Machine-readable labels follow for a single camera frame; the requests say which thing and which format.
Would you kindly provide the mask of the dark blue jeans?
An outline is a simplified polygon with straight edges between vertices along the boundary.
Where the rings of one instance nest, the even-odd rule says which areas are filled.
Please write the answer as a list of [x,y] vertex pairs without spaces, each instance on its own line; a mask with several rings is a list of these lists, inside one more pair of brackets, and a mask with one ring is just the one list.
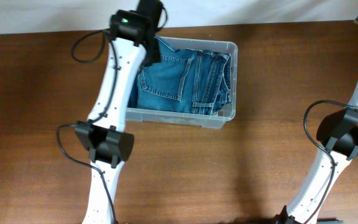
[[179,49],[155,36],[161,62],[138,70],[138,109],[215,115],[231,99],[231,54]]

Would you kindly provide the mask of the dark blue shirt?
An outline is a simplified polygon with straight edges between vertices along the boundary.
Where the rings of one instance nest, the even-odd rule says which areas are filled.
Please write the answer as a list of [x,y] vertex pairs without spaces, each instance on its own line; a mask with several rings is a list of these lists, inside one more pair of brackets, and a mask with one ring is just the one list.
[[135,83],[133,84],[127,107],[137,108],[137,105],[138,105],[138,87],[137,84]]

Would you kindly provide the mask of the clear plastic storage bin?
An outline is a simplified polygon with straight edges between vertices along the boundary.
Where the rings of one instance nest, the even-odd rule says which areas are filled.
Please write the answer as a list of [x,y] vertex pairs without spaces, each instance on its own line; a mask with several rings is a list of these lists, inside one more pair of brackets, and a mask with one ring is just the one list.
[[232,120],[236,115],[236,87],[237,87],[237,58],[238,47],[233,42],[180,39],[174,37],[162,37],[169,44],[179,49],[201,49],[231,54],[231,99],[215,115],[200,115],[191,113],[176,113],[170,111],[145,110],[127,108],[126,118],[133,121],[155,121],[172,124],[188,124],[203,128],[220,129],[224,124]]

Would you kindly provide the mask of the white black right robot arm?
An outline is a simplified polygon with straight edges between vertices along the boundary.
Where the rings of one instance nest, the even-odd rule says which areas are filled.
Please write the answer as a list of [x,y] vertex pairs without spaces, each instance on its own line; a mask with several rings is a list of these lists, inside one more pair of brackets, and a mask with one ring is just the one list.
[[[358,25],[358,16],[354,19]],[[342,109],[326,116],[316,137],[316,157],[301,189],[273,218],[274,223],[317,223],[318,214],[335,181],[358,156],[358,81],[347,104],[330,101]]]

